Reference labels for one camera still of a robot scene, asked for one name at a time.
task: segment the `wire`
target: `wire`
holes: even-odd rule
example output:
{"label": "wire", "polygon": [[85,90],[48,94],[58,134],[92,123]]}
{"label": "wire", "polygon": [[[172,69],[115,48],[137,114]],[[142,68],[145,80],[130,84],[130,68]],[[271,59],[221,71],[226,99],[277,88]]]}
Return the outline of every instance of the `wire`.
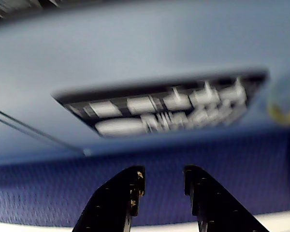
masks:
{"label": "wire", "polygon": [[[34,127],[32,127],[32,126],[30,126],[30,125],[28,125],[28,124],[26,124],[26,123],[18,120],[18,119],[16,119],[16,118],[13,118],[12,116],[10,116],[10,115],[2,112],[2,111],[0,111],[0,114],[3,115],[4,117],[6,117],[6,118],[8,118],[8,119],[10,119],[10,120],[12,120],[14,122],[16,122],[16,123],[22,125],[23,127],[26,127],[27,129],[35,132],[36,134],[39,134],[39,135],[41,135],[41,136],[43,136],[43,137],[45,137],[45,138],[47,138],[47,139],[49,139],[49,140],[57,143],[57,144],[60,144],[60,145],[66,147],[68,149],[74,150],[76,152],[81,152],[83,154],[83,150],[81,148],[78,148],[78,147],[72,146],[72,145],[70,145],[70,144],[68,144],[66,142],[63,142],[63,141],[57,139],[56,137],[53,137],[53,136],[51,136],[49,134],[46,134],[46,133],[44,133],[44,132],[42,132],[42,131],[40,131],[40,130],[38,130],[38,129],[36,129],[36,128],[34,128]],[[29,133],[29,132],[27,132],[27,131],[25,131],[23,129],[20,129],[20,128],[12,125],[11,123],[8,123],[8,122],[3,121],[2,119],[0,119],[0,122],[3,123],[3,124],[5,124],[5,125],[7,125],[7,126],[9,126],[9,127],[11,127],[11,128],[13,128],[13,129],[15,129],[15,130],[18,130],[18,131],[20,131],[20,132],[22,132],[22,133],[24,133],[26,135],[29,135],[31,137],[34,137],[35,139],[41,140],[40,137],[38,137],[37,135],[35,135],[33,133]]]}
{"label": "wire", "polygon": [[290,126],[290,111],[284,114],[276,103],[269,103],[267,111],[275,122],[281,125]]}

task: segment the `white floor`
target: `white floor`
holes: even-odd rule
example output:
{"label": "white floor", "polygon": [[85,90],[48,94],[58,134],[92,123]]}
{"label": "white floor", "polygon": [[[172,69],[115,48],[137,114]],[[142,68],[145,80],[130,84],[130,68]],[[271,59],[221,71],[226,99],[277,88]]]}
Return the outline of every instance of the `white floor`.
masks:
{"label": "white floor", "polygon": [[[290,211],[267,215],[257,215],[256,218],[271,232],[290,232]],[[0,223],[0,231],[71,232],[72,228],[21,226]],[[142,226],[132,227],[131,232],[198,232],[198,226],[197,223],[182,223],[164,226]]]}

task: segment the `yellow object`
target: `yellow object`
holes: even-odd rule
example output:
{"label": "yellow object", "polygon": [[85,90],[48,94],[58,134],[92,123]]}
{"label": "yellow object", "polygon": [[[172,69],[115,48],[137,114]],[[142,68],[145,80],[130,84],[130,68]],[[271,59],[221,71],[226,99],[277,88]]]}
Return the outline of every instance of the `yellow object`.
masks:
{"label": "yellow object", "polygon": [[290,126],[290,111],[286,114],[283,113],[280,107],[275,103],[269,103],[267,111],[275,122],[285,126]]}

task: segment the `blue surface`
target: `blue surface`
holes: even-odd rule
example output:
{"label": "blue surface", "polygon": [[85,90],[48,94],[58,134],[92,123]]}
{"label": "blue surface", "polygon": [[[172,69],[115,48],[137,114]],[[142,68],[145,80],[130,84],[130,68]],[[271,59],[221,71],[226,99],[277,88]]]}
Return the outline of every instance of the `blue surface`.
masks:
{"label": "blue surface", "polygon": [[73,226],[91,194],[122,169],[146,166],[146,195],[133,225],[192,221],[183,167],[197,164],[251,213],[290,209],[290,136],[194,142],[138,154],[0,167],[0,221]]}
{"label": "blue surface", "polygon": [[[237,130],[275,128],[267,101],[290,109],[290,0],[122,1],[59,11],[0,25],[0,110],[81,150],[104,155],[220,131],[104,140],[54,100],[59,92],[266,69],[269,81]],[[0,165],[81,155],[0,123]]]}

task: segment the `blue fabric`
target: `blue fabric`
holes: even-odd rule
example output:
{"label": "blue fabric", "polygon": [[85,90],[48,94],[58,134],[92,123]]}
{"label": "blue fabric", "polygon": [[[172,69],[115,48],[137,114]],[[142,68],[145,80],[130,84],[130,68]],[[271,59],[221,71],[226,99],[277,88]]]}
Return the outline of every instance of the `blue fabric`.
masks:
{"label": "blue fabric", "polygon": [[251,213],[290,210],[290,138],[255,135],[134,154],[0,167],[0,221],[74,226],[91,194],[122,169],[146,167],[146,194],[133,225],[192,221],[185,164],[220,181]]}

